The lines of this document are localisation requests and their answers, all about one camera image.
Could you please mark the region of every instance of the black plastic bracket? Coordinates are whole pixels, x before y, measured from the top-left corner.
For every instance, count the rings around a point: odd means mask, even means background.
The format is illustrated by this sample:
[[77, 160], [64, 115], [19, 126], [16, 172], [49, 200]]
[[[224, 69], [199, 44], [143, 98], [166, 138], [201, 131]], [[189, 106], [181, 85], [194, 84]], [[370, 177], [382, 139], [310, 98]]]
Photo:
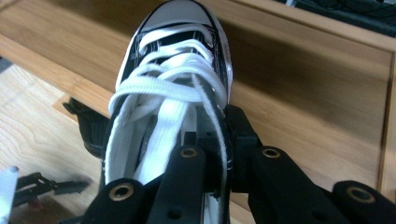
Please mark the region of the black plastic bracket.
[[197, 146], [173, 150], [148, 222], [202, 223], [205, 152]]
[[55, 195], [66, 193], [81, 193], [88, 187], [88, 183], [83, 181], [68, 181], [63, 183], [56, 183], [53, 180], [48, 180], [40, 173], [23, 176], [18, 179], [14, 203], [12, 206], [18, 206], [23, 203], [37, 198], [37, 196], [54, 191]]

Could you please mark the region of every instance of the hole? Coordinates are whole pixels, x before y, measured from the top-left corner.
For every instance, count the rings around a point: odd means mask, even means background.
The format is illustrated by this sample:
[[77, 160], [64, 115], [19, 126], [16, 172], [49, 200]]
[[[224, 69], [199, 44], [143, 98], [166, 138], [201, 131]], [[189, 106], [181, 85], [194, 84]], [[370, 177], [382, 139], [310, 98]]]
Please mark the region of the hole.
[[368, 192], [365, 189], [361, 189], [358, 187], [349, 187], [346, 189], [347, 195], [351, 197], [353, 200], [360, 202], [360, 203], [374, 203], [375, 197], [373, 194]]
[[268, 158], [278, 158], [280, 156], [280, 153], [274, 149], [265, 149], [262, 151], [262, 155]]
[[312, 211], [312, 216], [318, 221], [327, 221], [327, 220], [329, 220], [329, 217], [324, 212], [322, 212], [320, 210]]
[[120, 189], [116, 190], [115, 194], [116, 194], [116, 197], [122, 197], [122, 196], [124, 196], [127, 193], [128, 193], [128, 189], [127, 188], [120, 188]]
[[131, 197], [131, 195], [133, 194], [134, 194], [134, 186], [131, 185], [130, 183], [122, 183], [114, 187], [110, 191], [108, 196], [111, 200], [118, 202]]
[[193, 148], [186, 148], [181, 150], [180, 155], [184, 158], [193, 158], [198, 155], [197, 151]]
[[181, 208], [179, 207], [172, 207], [168, 211], [168, 217], [171, 219], [180, 219], [182, 215]]

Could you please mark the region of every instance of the black sneaker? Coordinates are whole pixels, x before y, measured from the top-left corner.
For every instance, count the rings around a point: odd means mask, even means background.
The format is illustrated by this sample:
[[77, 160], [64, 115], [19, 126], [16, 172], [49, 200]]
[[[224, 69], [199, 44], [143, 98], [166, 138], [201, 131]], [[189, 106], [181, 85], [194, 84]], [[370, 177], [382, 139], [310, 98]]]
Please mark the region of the black sneaker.
[[233, 72], [227, 38], [218, 19], [199, 3], [162, 4], [141, 24], [128, 47], [110, 100], [113, 125], [106, 147], [106, 183], [127, 177], [143, 185], [165, 171], [169, 155], [196, 132], [218, 139], [218, 199], [205, 197], [205, 223], [222, 223], [228, 158], [222, 110]]

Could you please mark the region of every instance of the wooden floor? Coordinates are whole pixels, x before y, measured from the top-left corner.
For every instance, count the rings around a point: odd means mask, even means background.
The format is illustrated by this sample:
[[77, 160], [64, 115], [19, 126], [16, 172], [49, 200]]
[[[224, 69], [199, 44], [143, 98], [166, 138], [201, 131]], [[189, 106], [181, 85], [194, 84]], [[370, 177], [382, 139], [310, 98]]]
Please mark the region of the wooden floor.
[[[84, 214], [97, 193], [100, 161], [84, 148], [78, 124], [59, 106], [64, 93], [16, 65], [0, 73], [0, 170], [16, 165], [21, 175], [48, 179], [90, 179], [81, 194], [46, 195], [43, 209], [13, 209], [12, 223], [56, 223]], [[231, 203], [232, 223], [254, 223], [246, 209]]]

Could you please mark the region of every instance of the wooden panel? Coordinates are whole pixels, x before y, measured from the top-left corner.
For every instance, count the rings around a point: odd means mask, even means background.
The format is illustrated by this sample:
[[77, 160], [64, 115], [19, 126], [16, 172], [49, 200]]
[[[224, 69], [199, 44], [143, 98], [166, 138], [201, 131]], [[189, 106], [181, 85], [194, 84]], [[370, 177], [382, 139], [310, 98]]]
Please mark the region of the wooden panel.
[[396, 55], [393, 55], [392, 79], [389, 85], [389, 111], [380, 170], [381, 193], [396, 202]]

